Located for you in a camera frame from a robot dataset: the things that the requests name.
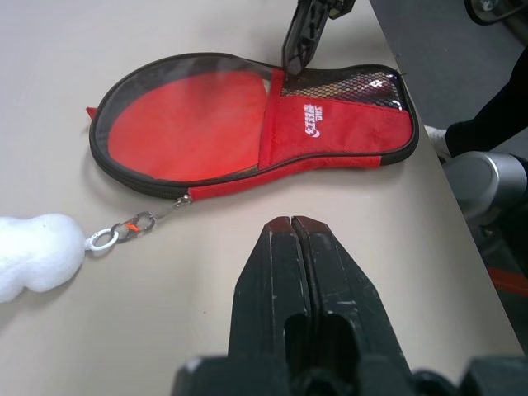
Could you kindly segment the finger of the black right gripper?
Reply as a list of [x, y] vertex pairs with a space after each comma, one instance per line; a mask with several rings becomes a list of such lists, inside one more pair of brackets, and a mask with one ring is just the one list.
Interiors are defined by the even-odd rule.
[[298, 0], [281, 49], [281, 67], [298, 75], [313, 59], [323, 33], [331, 0]]

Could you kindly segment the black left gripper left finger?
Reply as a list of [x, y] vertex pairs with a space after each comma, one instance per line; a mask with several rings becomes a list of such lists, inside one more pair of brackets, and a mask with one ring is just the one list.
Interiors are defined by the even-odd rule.
[[290, 218], [264, 225], [234, 289], [230, 356], [292, 360], [306, 347], [309, 299], [299, 237]]

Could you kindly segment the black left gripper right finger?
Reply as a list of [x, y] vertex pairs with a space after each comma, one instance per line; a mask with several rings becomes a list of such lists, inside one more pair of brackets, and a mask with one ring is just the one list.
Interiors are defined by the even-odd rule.
[[292, 219], [299, 236], [312, 308], [314, 362], [330, 370], [354, 370], [369, 356], [399, 370], [408, 363], [374, 284], [317, 220]]

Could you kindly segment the red black paddle case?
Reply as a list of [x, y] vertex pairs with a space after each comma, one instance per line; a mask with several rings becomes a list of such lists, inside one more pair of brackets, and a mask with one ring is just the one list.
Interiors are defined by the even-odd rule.
[[403, 77], [382, 64], [291, 76], [232, 54], [180, 54], [125, 76], [87, 113], [102, 171], [171, 200], [322, 168], [392, 165], [419, 140]]

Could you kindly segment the white fluffy pompom charm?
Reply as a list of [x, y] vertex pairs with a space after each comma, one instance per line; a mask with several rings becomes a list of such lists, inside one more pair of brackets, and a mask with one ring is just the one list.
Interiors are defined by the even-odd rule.
[[69, 281], [83, 264], [85, 237], [64, 214], [0, 217], [0, 303], [23, 290], [42, 293]]

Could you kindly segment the black office chair base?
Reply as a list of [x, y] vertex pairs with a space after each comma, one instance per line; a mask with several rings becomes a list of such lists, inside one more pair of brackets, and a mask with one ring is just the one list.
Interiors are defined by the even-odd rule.
[[463, 1], [470, 19], [480, 26], [490, 26], [528, 10], [528, 0]]

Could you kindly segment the white shoe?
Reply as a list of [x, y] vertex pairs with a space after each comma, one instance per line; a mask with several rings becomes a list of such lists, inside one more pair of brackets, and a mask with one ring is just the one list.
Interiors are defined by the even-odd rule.
[[438, 158], [447, 161], [452, 158], [446, 143], [446, 130], [437, 129], [429, 125], [425, 126], [432, 147]]

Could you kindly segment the black trouser leg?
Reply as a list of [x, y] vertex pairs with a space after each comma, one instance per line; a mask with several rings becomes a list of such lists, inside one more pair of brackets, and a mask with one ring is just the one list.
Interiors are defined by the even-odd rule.
[[528, 46], [505, 86], [467, 121], [449, 126], [446, 147], [452, 157], [470, 151], [487, 152], [528, 128]]

